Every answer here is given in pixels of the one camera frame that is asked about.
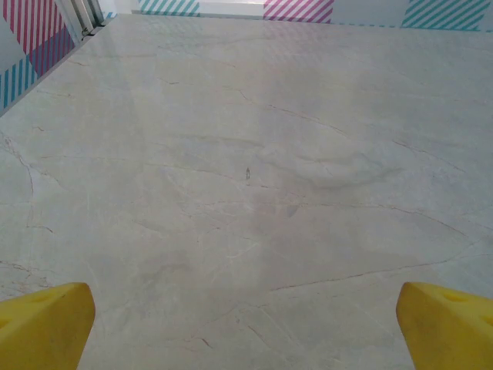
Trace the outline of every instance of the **marble floor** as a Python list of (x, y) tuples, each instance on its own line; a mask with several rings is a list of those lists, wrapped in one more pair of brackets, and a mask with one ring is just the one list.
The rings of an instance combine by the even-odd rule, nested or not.
[(87, 369), (407, 369), (405, 281), (493, 297), (493, 35), (117, 17), (0, 119), (0, 297)]

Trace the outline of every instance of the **yellow plastic object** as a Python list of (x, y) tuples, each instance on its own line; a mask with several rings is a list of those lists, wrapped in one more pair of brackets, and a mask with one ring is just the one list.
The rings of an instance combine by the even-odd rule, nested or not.
[(95, 312), (84, 283), (0, 302), (0, 369), (76, 369)]
[(416, 370), (493, 369), (493, 300), (406, 283), (397, 320)]

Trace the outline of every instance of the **striped wall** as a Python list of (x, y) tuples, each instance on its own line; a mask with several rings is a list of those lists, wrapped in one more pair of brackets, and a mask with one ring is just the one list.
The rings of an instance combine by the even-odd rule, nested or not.
[(493, 0), (99, 0), (107, 14), (142, 13), (493, 32)]
[(266, 0), (263, 19), (269, 21), (330, 23), (334, 0)]
[(20, 60), (0, 71), (0, 114), (24, 91), (75, 48), (55, 0), (0, 0), (0, 22), (6, 22), (12, 38), (23, 51)]
[(402, 27), (478, 31), (490, 0), (411, 0)]
[(28, 56), (6, 69), (0, 75), (0, 111), (19, 98), (38, 77)]
[(139, 0), (139, 6), (147, 15), (200, 16), (197, 0)]

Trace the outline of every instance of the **teal diagonal stripe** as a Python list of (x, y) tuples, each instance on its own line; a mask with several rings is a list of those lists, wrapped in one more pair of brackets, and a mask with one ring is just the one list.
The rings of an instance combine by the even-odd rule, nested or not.
[(491, 0), (410, 0), (401, 27), (477, 31)]
[(140, 4), (142, 14), (200, 16), (197, 0), (140, 0)]

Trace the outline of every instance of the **teal and white striped panel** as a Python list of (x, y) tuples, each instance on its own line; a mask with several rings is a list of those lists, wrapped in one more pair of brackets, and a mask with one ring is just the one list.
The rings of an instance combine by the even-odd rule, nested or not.
[(142, 14), (200, 17), (197, 0), (139, 0)]
[(0, 116), (37, 80), (38, 73), (32, 67), (28, 56), (0, 72)]
[(402, 26), (478, 31), (491, 0), (410, 0)]

